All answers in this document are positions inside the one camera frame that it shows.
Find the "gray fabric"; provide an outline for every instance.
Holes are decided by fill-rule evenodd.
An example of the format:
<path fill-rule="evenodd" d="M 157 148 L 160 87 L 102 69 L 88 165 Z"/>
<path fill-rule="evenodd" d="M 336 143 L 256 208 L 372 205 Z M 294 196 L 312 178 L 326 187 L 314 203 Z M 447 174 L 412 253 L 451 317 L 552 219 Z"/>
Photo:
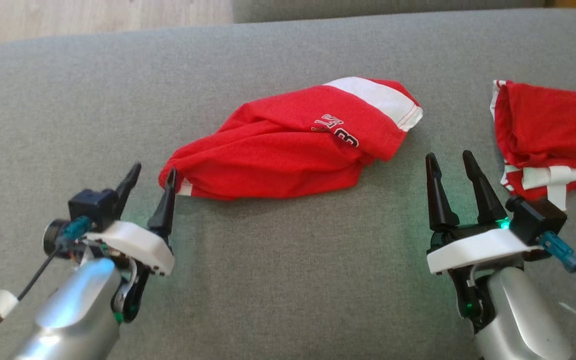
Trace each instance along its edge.
<path fill-rule="evenodd" d="M 543 7 L 544 0 L 231 0 L 235 23 Z"/>
<path fill-rule="evenodd" d="M 576 90 L 576 10 L 396 14 L 43 38 L 0 46 L 0 289 L 18 294 L 40 239 L 84 188 L 141 180 L 124 219 L 144 224 L 176 148 L 238 105 L 343 76 L 402 82 L 422 121 L 390 162 L 345 191 L 292 200 L 181 198 L 174 274 L 153 278 L 112 360 L 475 359 L 446 276 L 428 272 L 424 156 L 437 154 L 464 223 L 476 219 L 462 150 L 502 199 L 492 80 Z M 576 191 L 563 237 L 576 249 Z M 0 359 L 72 265 L 57 260 L 0 326 Z M 528 264 L 576 351 L 576 278 Z"/>

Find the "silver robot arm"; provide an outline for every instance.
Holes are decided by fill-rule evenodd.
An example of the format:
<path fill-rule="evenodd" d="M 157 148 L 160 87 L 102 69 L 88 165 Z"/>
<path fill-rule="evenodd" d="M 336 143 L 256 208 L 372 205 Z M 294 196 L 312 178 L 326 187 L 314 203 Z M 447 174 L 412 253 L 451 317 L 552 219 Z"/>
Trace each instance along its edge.
<path fill-rule="evenodd" d="M 88 260 L 43 304 L 14 360 L 99 360 L 119 340 L 111 304 L 122 276 L 110 259 Z"/>
<path fill-rule="evenodd" d="M 68 202 L 71 220 L 57 219 L 46 228 L 46 254 L 80 266 L 41 306 L 32 334 L 13 360 L 107 358 L 119 340 L 119 326 L 137 316 L 149 276 L 172 271 L 175 260 L 168 237 L 175 170 L 147 228 L 119 221 L 140 169 L 140 164 L 133 166 L 117 191 L 87 189 L 77 194 Z"/>
<path fill-rule="evenodd" d="M 567 217 L 548 200 L 511 198 L 506 208 L 494 194 L 473 154 L 463 153 L 477 199 L 476 224 L 460 225 L 441 183 L 435 155 L 426 158 L 432 274 L 448 274 L 459 315 L 471 321 L 485 360 L 569 360 L 572 347 L 542 296 L 524 273 L 524 261 L 555 255 L 570 273 L 576 256 L 557 234 Z M 477 276 L 480 271 L 489 274 Z"/>
<path fill-rule="evenodd" d="M 475 335 L 485 360 L 569 360 L 572 347 L 541 294 L 521 269 L 505 267 L 484 282 L 494 317 Z"/>

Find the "white tape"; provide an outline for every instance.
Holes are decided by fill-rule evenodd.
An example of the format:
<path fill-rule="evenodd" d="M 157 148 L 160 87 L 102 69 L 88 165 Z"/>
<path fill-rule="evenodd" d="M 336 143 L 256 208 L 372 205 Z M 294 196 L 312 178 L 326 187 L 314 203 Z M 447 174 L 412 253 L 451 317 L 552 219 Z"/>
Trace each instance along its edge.
<path fill-rule="evenodd" d="M 181 187 L 179 187 L 179 192 L 176 193 L 178 195 L 183 195 L 183 196 L 192 196 L 193 193 L 193 185 L 190 183 L 190 181 L 188 181 L 187 178 L 182 178 L 181 179 Z"/>
<path fill-rule="evenodd" d="M 553 203 L 562 212 L 566 211 L 566 185 L 548 185 L 548 201 Z"/>
<path fill-rule="evenodd" d="M 546 185 L 564 185 L 576 182 L 576 168 L 551 166 L 547 168 L 523 168 L 523 188 L 535 189 Z"/>
<path fill-rule="evenodd" d="M 19 300 L 8 290 L 0 290 L 0 316 L 5 318 L 17 306 Z"/>

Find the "white trim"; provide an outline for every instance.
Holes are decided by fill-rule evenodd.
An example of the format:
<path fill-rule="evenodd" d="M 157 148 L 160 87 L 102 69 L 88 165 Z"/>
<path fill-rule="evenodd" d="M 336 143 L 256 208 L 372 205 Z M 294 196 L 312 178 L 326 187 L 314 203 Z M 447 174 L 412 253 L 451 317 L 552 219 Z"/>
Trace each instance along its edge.
<path fill-rule="evenodd" d="M 183 178 L 181 180 L 181 187 L 179 187 L 179 192 L 177 194 L 181 196 L 191 196 L 192 192 L 193 185 L 187 180 L 187 178 Z"/>
<path fill-rule="evenodd" d="M 553 203 L 562 212 L 566 211 L 566 185 L 548 185 L 546 186 L 548 201 Z"/>
<path fill-rule="evenodd" d="M 515 171 L 521 171 L 521 170 L 522 170 L 522 169 L 520 169 L 520 168 L 518 168 L 518 167 L 516 167 L 516 166 L 513 166 L 513 165 L 511 165 L 511 164 L 505 164 L 505 165 L 503 166 L 503 173 L 504 173 L 504 174 L 506 174 L 506 173 L 514 173 Z"/>
<path fill-rule="evenodd" d="M 535 189 L 547 185 L 565 185 L 576 182 L 576 168 L 551 166 L 549 168 L 523 168 L 521 184 L 523 188 Z"/>
<path fill-rule="evenodd" d="M 505 85 L 505 80 L 493 80 L 492 82 L 492 101 L 490 101 L 490 114 L 492 114 L 492 121 L 495 121 L 495 104 L 497 104 L 499 89 Z"/>
<path fill-rule="evenodd" d="M 324 84 L 341 91 L 357 96 L 368 105 L 375 107 L 389 117 L 400 130 L 408 132 L 424 116 L 421 107 L 402 92 L 390 86 L 377 84 L 377 82 L 363 77 L 351 76 L 332 80 Z"/>

